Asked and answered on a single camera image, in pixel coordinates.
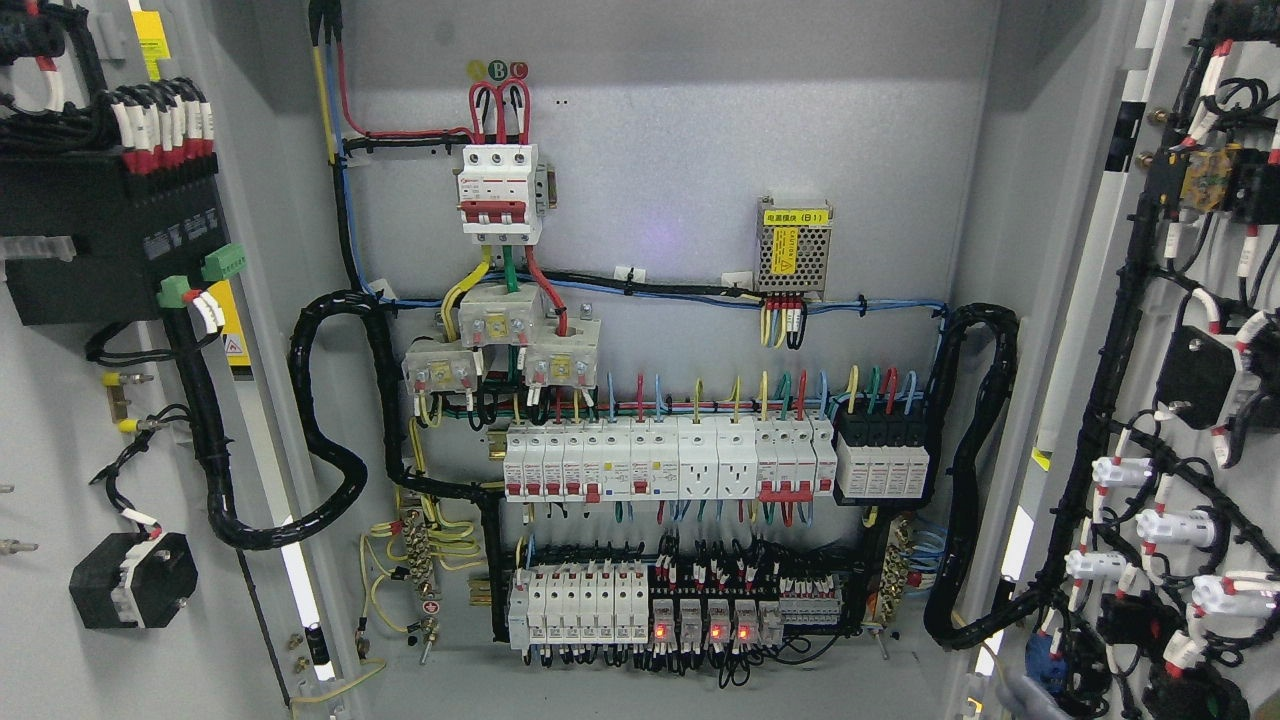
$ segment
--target green terminal connector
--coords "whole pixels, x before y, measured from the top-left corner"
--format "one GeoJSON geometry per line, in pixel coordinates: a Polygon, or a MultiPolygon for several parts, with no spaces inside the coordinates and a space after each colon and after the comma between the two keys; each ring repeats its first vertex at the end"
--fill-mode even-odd
{"type": "Polygon", "coordinates": [[[244,246],[232,242],[205,255],[205,264],[200,268],[200,277],[215,283],[225,281],[244,269],[248,260],[244,259],[244,246]]]}
{"type": "Polygon", "coordinates": [[[160,281],[160,292],[156,293],[156,301],[160,302],[161,307],[180,310],[187,306],[182,296],[188,292],[191,292],[191,283],[187,282],[187,275],[169,275],[160,281]]]}

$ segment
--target bolt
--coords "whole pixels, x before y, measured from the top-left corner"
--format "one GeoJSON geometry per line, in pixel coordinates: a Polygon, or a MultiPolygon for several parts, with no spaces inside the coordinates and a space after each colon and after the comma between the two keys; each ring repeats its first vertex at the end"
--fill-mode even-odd
{"type": "Polygon", "coordinates": [[[15,539],[0,539],[0,556],[17,555],[19,552],[35,552],[40,546],[33,542],[19,542],[15,539]]]}

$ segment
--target miniature circuit breaker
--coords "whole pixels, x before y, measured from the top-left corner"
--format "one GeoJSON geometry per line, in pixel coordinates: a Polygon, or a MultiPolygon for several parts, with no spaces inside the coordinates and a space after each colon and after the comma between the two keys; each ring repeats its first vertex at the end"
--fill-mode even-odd
{"type": "Polygon", "coordinates": [[[539,328],[525,359],[525,382],[535,395],[548,386],[589,391],[595,388],[599,320],[571,320],[568,334],[556,334],[554,324],[539,328]]]}
{"type": "Polygon", "coordinates": [[[536,145],[468,145],[458,173],[462,232],[480,245],[538,245],[536,145]]]}
{"type": "Polygon", "coordinates": [[[813,292],[827,287],[831,219],[826,200],[762,197],[756,238],[760,243],[755,290],[769,293],[813,292]]]}
{"type": "Polygon", "coordinates": [[[516,292],[503,284],[472,288],[458,306],[458,328],[467,347],[516,345],[527,347],[541,318],[541,291],[526,283],[516,292]]]}
{"type": "Polygon", "coordinates": [[[430,338],[413,341],[404,354],[404,379],[408,380],[410,400],[415,414],[426,411],[426,397],[435,392],[476,391],[476,368],[471,352],[461,342],[440,342],[430,338]]]}

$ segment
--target red breaker switch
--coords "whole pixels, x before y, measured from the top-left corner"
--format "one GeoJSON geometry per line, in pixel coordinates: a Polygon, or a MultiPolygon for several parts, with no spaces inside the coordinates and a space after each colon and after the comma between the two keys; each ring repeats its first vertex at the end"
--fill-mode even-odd
{"type": "Polygon", "coordinates": [[[526,205],[518,200],[463,200],[458,209],[468,223],[509,225],[525,222],[526,205]]]}

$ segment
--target black wire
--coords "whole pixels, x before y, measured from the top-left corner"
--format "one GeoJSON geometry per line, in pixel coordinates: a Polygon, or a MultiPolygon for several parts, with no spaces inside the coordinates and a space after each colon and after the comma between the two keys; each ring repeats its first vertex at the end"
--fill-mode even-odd
{"type": "Polygon", "coordinates": [[[1262,261],[1258,263],[1258,274],[1253,277],[1253,290],[1249,291],[1249,306],[1257,306],[1258,304],[1258,296],[1262,293],[1262,279],[1267,275],[1267,270],[1271,268],[1271,260],[1275,258],[1277,247],[1280,247],[1280,227],[1276,227],[1275,234],[1271,236],[1271,245],[1267,246],[1266,255],[1263,255],[1262,261]]]}

